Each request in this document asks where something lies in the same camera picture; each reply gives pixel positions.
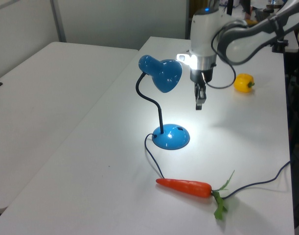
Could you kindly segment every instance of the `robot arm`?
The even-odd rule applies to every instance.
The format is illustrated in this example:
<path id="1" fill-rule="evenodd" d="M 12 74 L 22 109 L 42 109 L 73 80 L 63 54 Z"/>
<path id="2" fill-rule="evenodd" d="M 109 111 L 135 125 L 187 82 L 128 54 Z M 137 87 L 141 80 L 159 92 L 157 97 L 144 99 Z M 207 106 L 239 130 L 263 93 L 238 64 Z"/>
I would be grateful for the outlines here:
<path id="1" fill-rule="evenodd" d="M 218 51 L 232 65 L 244 64 L 261 48 L 299 27 L 299 1 L 281 9 L 252 28 L 232 28 L 225 31 Z"/>
<path id="2" fill-rule="evenodd" d="M 205 1 L 207 7 L 196 12 L 192 19 L 189 54 L 177 56 L 179 61 L 190 65 L 196 110 L 201 110 L 206 100 L 206 83 L 212 80 L 217 54 L 230 65 L 240 65 L 267 44 L 299 27 L 299 0 L 288 0 L 275 15 L 251 28 L 244 20 L 220 13 L 219 0 Z"/>

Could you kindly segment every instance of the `lamp cord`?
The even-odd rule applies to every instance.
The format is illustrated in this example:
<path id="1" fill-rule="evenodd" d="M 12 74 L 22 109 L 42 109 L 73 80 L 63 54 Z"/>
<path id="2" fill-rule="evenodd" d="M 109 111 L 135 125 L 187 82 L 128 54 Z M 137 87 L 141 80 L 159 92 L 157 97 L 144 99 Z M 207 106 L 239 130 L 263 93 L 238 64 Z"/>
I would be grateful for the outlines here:
<path id="1" fill-rule="evenodd" d="M 155 100 L 153 100 L 153 99 L 151 99 L 151 98 L 149 98 L 149 97 L 143 95 L 143 94 L 139 91 L 139 84 L 140 84 L 141 80 L 144 78 L 145 75 L 146 75 L 146 73 L 144 73 L 144 72 L 140 75 L 138 81 L 136 82 L 135 89 L 136 89 L 136 92 L 138 93 L 138 95 L 139 95 L 140 97 L 142 97 L 143 99 L 146 99 L 146 100 L 148 100 L 148 101 L 154 103 L 154 104 L 157 106 L 157 108 L 158 108 L 158 115 L 159 115 L 160 134 L 163 134 L 162 111 L 161 111 L 161 107 L 160 107 L 160 105 L 158 104 L 157 101 L 155 101 Z"/>
<path id="2" fill-rule="evenodd" d="M 156 161 L 156 159 L 154 158 L 154 156 L 152 155 L 152 153 L 151 153 L 151 152 L 149 151 L 149 149 L 147 148 L 146 141 L 147 141 L 147 139 L 148 139 L 148 137 L 149 137 L 150 135 L 153 135 L 153 134 L 148 134 L 148 135 L 146 136 L 146 138 L 145 138 L 145 141 L 144 141 L 145 149 L 146 149 L 146 151 L 149 153 L 149 155 L 151 156 L 151 158 L 153 159 L 153 161 L 155 162 L 155 164 L 156 164 L 156 166 L 157 166 L 157 168 L 158 168 L 158 170 L 159 170 L 159 172 L 160 172 L 160 175 L 162 176 L 162 178 L 164 178 L 164 176 L 163 176 L 163 174 L 162 174 L 162 171 L 161 171 L 161 169 L 160 169 L 160 167 L 159 167 L 159 165 L 158 165 L 158 162 Z M 270 180 L 267 180 L 267 181 L 262 181 L 262 182 L 257 182 L 257 183 L 252 183 L 252 184 L 249 184 L 249 185 L 245 185 L 245 186 L 243 186 L 243 187 L 238 188 L 238 189 L 235 190 L 234 192 L 230 193 L 228 196 L 226 196 L 226 197 L 222 197 L 222 199 L 225 200 L 225 199 L 231 197 L 232 195 L 236 194 L 236 193 L 239 192 L 240 190 L 245 189 L 245 188 L 247 188 L 247 187 L 254 186 L 254 185 L 266 184 L 266 183 L 269 183 L 269 182 L 272 182 L 272 181 L 276 180 L 276 179 L 278 178 L 279 174 L 281 173 L 281 171 L 282 171 L 282 170 L 283 170 L 283 169 L 284 169 L 290 162 L 291 162 L 291 161 L 288 161 L 284 166 L 282 166 L 282 167 L 280 168 L 280 170 L 278 171 L 278 173 L 276 174 L 276 176 L 275 176 L 273 179 L 270 179 Z"/>
<path id="3" fill-rule="evenodd" d="M 233 79 L 233 81 L 232 81 L 230 84 L 228 84 L 227 86 L 216 87 L 216 86 L 213 86 L 213 85 L 209 84 L 207 81 L 205 81 L 204 76 L 203 76 L 204 82 L 205 82 L 208 86 L 210 86 L 211 88 L 215 88 L 215 89 L 224 89 L 224 88 L 228 88 L 228 87 L 232 86 L 233 83 L 234 83 L 235 80 L 236 80 L 236 72 L 235 72 L 235 69 L 233 68 L 233 65 L 232 65 L 229 61 L 227 61 L 227 60 L 224 58 L 224 56 L 223 56 L 220 52 L 216 51 L 215 48 L 213 47 L 213 41 L 214 41 L 214 39 L 219 35 L 219 33 L 221 33 L 221 31 L 222 31 L 223 29 L 224 29 L 224 28 L 221 28 L 221 29 L 220 29 L 220 30 L 213 36 L 210 45 L 211 45 L 211 49 L 214 51 L 214 53 L 216 53 L 216 54 L 219 56 L 219 58 L 220 58 L 224 63 L 228 64 L 228 65 L 231 67 L 231 69 L 232 69 L 232 71 L 233 71 L 233 74 L 234 74 L 234 79 Z"/>

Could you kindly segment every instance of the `blue desk lamp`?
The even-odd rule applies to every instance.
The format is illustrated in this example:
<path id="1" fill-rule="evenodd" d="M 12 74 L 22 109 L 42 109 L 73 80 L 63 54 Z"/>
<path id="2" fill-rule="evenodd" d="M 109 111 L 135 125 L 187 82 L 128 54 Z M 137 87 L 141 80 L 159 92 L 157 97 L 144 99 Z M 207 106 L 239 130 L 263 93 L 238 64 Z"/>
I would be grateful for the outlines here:
<path id="1" fill-rule="evenodd" d="M 154 144 L 168 150 L 183 148 L 189 142 L 188 131 L 176 124 L 164 125 L 160 105 L 139 91 L 139 84 L 145 75 L 152 76 L 154 84 L 161 92 L 171 91 L 178 84 L 182 75 L 181 64 L 176 60 L 158 61 L 150 55 L 144 55 L 140 58 L 138 66 L 143 73 L 136 83 L 136 92 L 140 97 L 154 103 L 158 108 L 160 126 L 153 132 Z"/>

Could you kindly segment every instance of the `black cable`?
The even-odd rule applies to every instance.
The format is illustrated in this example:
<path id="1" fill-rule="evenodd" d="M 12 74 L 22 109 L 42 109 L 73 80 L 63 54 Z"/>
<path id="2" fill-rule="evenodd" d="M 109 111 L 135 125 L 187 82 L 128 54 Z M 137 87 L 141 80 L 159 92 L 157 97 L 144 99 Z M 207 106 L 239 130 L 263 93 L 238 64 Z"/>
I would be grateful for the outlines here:
<path id="1" fill-rule="evenodd" d="M 156 159 L 154 158 L 154 156 L 151 154 L 151 152 L 148 150 L 147 145 L 146 145 L 146 140 L 147 140 L 147 138 L 148 138 L 150 135 L 153 135 L 153 134 L 148 134 L 148 135 L 146 136 L 146 138 L 145 138 L 145 141 L 144 141 L 145 149 L 146 149 L 147 152 L 150 154 L 151 158 L 154 160 L 154 162 L 155 162 L 155 164 L 156 164 L 156 166 L 157 166 L 157 168 L 158 168 L 158 170 L 159 170 L 159 172 L 160 172 L 162 178 L 164 178 L 164 176 L 163 176 L 163 174 L 162 174 L 162 171 L 161 171 L 161 169 L 160 169 L 160 167 L 159 167 L 159 165 L 158 165 L 158 162 L 156 161 Z M 263 181 L 263 182 L 257 182 L 257 183 L 252 183 L 252 184 L 249 184 L 249 185 L 245 185 L 245 186 L 243 186 L 243 187 L 238 188 L 237 190 L 235 190 L 234 192 L 232 192 L 232 193 L 229 194 L 228 196 L 226 196 L 226 197 L 222 197 L 222 199 L 225 200 L 225 199 L 231 197 L 232 195 L 236 194 L 237 192 L 239 192 L 240 190 L 242 190 L 242 189 L 244 189 L 244 188 L 247 188 L 247 187 L 250 187 L 250 186 L 254 186 L 254 185 L 266 184 L 266 183 L 270 183 L 270 182 L 276 180 L 276 179 L 278 178 L 279 174 L 281 173 L 281 171 L 282 171 L 282 170 L 283 170 L 283 169 L 284 169 L 290 162 L 291 162 L 291 161 L 288 161 L 284 166 L 282 166 L 281 169 L 278 171 L 278 173 L 276 174 L 276 176 L 275 176 L 273 179 L 270 179 L 270 180 L 267 180 L 267 181 Z"/>
<path id="2" fill-rule="evenodd" d="M 232 86 L 233 83 L 234 83 L 235 80 L 236 80 L 236 72 L 235 72 L 235 69 L 233 68 L 233 65 L 232 65 L 229 61 L 227 61 L 227 60 L 224 58 L 224 56 L 223 56 L 220 52 L 216 51 L 216 50 L 214 49 L 214 47 L 213 47 L 213 41 L 214 41 L 215 38 L 219 35 L 219 33 L 221 33 L 222 30 L 224 30 L 224 28 L 221 28 L 221 29 L 214 35 L 214 37 L 213 37 L 212 40 L 211 40 L 211 44 L 210 44 L 210 45 L 211 45 L 211 49 L 214 51 L 214 53 L 216 53 L 216 54 L 219 56 L 219 58 L 220 58 L 224 63 L 228 64 L 228 65 L 231 67 L 231 69 L 232 69 L 232 71 L 233 71 L 233 73 L 234 73 L 234 79 L 233 79 L 233 81 L 232 81 L 231 84 L 229 84 L 229 85 L 227 85 L 227 86 L 223 86 L 223 87 L 215 87 L 215 86 L 209 84 L 207 81 L 204 80 L 204 82 L 205 82 L 208 86 L 210 86 L 211 88 L 215 88 L 215 89 L 224 89 L 224 88 L 228 88 L 228 87 Z"/>
<path id="3" fill-rule="evenodd" d="M 162 174 L 162 171 L 161 171 L 161 169 L 160 169 L 160 167 L 159 167 L 159 165 L 158 165 L 158 162 L 156 161 L 156 159 L 154 158 L 154 156 L 151 154 L 151 152 L 150 152 L 149 149 L 147 148 L 146 140 L 147 140 L 147 138 L 148 138 L 150 135 L 153 135 L 153 136 L 154 136 L 154 134 L 148 134 L 148 135 L 146 136 L 145 141 L 144 141 L 145 149 L 147 150 L 147 152 L 149 153 L 149 155 L 151 156 L 151 158 L 152 158 L 152 159 L 154 160 L 154 162 L 156 163 L 156 166 L 157 166 L 157 168 L 158 168 L 158 170 L 159 170 L 159 172 L 160 172 L 160 175 L 162 176 L 162 178 L 164 178 L 164 176 L 163 176 L 163 174 Z"/>
<path id="4" fill-rule="evenodd" d="M 229 194 L 228 196 L 226 196 L 226 197 L 222 197 L 222 199 L 225 200 L 225 199 L 231 197 L 232 195 L 234 195 L 235 193 L 239 192 L 240 190 L 242 190 L 242 189 L 244 189 L 244 188 L 247 188 L 247 187 L 249 187 L 249 186 L 266 184 L 266 183 L 269 183 L 269 182 L 271 182 L 271 181 L 276 180 L 277 177 L 279 176 L 279 174 L 281 173 L 281 171 L 282 171 L 282 170 L 283 170 L 289 163 L 290 163 L 290 161 L 288 161 L 284 166 L 282 166 L 281 169 L 278 171 L 277 175 L 276 175 L 273 179 L 271 179 L 271 180 L 267 180 L 267 181 L 263 181 L 263 182 L 257 182 L 257 183 L 253 183 L 253 184 L 245 185 L 245 186 L 243 186 L 243 187 L 238 188 L 237 190 L 235 190 L 233 193 Z"/>

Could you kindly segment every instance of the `orange carrot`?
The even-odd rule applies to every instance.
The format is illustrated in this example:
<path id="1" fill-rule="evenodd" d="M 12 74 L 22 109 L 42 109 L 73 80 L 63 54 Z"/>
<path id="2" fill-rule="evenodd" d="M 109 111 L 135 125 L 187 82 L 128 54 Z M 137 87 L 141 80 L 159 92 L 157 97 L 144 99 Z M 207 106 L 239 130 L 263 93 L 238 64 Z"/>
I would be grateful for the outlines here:
<path id="1" fill-rule="evenodd" d="M 175 180 L 175 179 L 156 179 L 156 182 L 174 190 L 184 192 L 197 197 L 210 197 L 211 185 L 198 181 Z"/>

